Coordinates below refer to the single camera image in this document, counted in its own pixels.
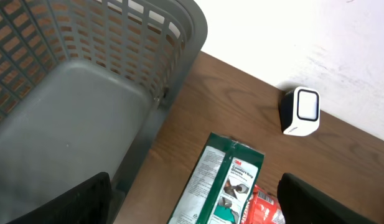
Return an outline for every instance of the wooden table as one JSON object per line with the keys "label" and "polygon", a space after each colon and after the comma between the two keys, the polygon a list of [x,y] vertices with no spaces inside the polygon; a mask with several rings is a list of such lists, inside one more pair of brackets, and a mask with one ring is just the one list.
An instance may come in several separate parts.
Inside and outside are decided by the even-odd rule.
{"label": "wooden table", "polygon": [[166,223],[210,132],[265,152],[258,184],[266,190],[276,193],[282,174],[290,172],[384,223],[384,141],[325,112],[312,135],[283,135],[280,94],[201,53],[115,223]]}

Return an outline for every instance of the white wall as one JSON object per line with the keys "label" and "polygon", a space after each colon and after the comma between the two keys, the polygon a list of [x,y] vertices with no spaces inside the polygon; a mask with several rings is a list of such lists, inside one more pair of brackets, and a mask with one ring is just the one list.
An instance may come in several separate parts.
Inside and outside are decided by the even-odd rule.
{"label": "white wall", "polygon": [[204,52],[278,88],[314,88],[324,111],[384,139],[384,0],[195,1]]}

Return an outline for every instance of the small white box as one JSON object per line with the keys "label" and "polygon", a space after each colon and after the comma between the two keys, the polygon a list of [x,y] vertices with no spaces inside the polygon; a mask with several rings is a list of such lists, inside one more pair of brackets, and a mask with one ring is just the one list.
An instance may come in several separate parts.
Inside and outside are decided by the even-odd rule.
{"label": "small white box", "polygon": [[285,94],[280,105],[283,134],[307,136],[319,127],[321,97],[316,90],[297,87]]}

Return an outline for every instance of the red package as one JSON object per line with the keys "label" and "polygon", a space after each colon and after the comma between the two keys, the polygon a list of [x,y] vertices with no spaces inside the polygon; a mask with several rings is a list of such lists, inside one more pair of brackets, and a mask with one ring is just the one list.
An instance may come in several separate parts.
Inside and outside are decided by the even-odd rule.
{"label": "red package", "polygon": [[254,191],[243,212],[241,224],[285,224],[279,201],[259,186]]}

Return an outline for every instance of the perforated basket side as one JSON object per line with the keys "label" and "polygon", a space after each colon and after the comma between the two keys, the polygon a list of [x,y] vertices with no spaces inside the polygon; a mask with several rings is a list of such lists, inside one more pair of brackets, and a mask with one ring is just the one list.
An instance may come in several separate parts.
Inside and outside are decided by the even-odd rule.
{"label": "perforated basket side", "polygon": [[160,97],[192,33],[190,21],[176,18],[186,10],[175,1],[161,4],[171,4],[172,15],[157,6],[164,1],[0,0],[0,117],[75,58]]}

